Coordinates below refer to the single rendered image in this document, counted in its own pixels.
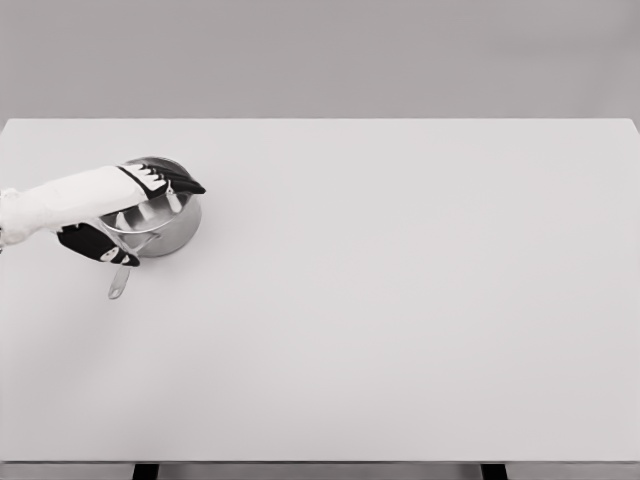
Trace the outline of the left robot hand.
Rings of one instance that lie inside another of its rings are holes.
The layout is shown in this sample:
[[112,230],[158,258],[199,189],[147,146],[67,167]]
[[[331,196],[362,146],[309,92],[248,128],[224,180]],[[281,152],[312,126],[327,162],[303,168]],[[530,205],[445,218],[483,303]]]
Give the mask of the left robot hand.
[[91,260],[125,267],[139,266],[139,257],[94,226],[93,219],[157,198],[205,193],[191,174],[156,157],[83,171],[28,191],[40,208],[34,216],[37,230],[54,232],[62,246]]

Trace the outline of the steel saucepan with handle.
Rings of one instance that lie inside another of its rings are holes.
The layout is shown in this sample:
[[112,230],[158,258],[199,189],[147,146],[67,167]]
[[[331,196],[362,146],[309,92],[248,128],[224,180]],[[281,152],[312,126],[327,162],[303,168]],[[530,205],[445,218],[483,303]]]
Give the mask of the steel saucepan with handle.
[[139,259],[170,255],[197,232],[202,210],[196,196],[168,193],[97,219],[97,228]]

